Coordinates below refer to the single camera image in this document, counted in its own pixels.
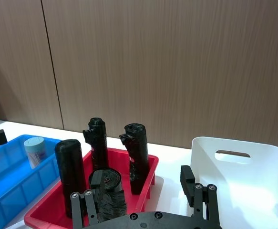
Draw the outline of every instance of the blue plastic bin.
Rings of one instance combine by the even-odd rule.
[[[54,148],[60,140],[43,137],[47,158],[31,169],[23,146],[31,137],[36,136],[21,135],[0,146],[0,229],[59,176]]]

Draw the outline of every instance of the light blue lid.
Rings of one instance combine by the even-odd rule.
[[[45,149],[43,137],[32,137],[24,142],[24,148],[27,153],[39,152]]]

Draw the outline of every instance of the white table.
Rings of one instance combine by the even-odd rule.
[[[78,139],[82,144],[82,156],[85,156],[91,149],[90,145],[85,143],[82,133],[78,132],[5,121],[0,121],[0,129],[5,131],[8,141],[25,134],[61,140],[74,138]],[[125,149],[118,138],[108,137],[107,145],[110,148]],[[157,156],[159,158],[159,164],[155,172],[155,186],[152,188],[151,199],[148,200],[145,211],[156,210],[186,216],[188,204],[180,184],[180,166],[190,164],[191,150],[171,146],[148,144],[148,153]],[[12,222],[10,222],[8,228],[29,228],[24,225],[24,215],[35,203],[39,201],[40,198],[42,198],[47,193],[51,187],[40,194],[29,206],[27,206],[20,214],[18,214],[12,220]]]

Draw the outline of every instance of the white plastic basket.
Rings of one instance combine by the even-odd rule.
[[[218,154],[218,150],[250,156]],[[278,147],[211,137],[192,143],[196,182],[215,184],[223,229],[278,229]]]

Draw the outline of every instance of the wooden wall panel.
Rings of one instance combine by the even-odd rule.
[[[62,128],[38,0],[0,0],[0,119]]]
[[[43,0],[67,130],[278,145],[277,0]]]

